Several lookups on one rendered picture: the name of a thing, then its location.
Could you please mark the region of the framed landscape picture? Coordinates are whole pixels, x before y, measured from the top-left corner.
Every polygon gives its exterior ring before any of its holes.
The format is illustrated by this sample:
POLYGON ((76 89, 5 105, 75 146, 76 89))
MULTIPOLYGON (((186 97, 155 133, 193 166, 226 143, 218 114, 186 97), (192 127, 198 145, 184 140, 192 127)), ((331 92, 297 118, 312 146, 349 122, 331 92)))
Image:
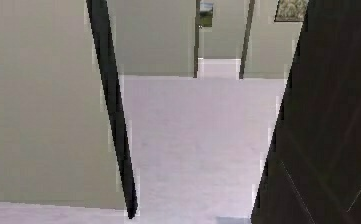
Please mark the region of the framed landscape picture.
POLYGON ((201 2, 199 16, 201 27, 211 27, 213 20, 213 4, 208 2, 201 2))

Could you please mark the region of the dark brown room door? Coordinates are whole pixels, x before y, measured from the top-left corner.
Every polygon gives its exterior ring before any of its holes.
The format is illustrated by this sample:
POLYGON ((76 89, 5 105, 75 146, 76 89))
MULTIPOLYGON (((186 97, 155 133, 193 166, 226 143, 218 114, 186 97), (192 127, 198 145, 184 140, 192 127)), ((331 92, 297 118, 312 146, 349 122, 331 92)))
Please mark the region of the dark brown room door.
POLYGON ((251 224, 361 224, 361 0, 309 0, 251 224))

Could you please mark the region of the framed floral picture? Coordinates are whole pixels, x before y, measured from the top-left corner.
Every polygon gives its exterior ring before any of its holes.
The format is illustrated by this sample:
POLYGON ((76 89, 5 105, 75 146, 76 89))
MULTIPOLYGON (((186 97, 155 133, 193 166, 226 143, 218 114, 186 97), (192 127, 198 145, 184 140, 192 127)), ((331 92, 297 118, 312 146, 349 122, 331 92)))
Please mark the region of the framed floral picture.
POLYGON ((279 0, 277 4, 276 22, 302 22, 309 0, 279 0))

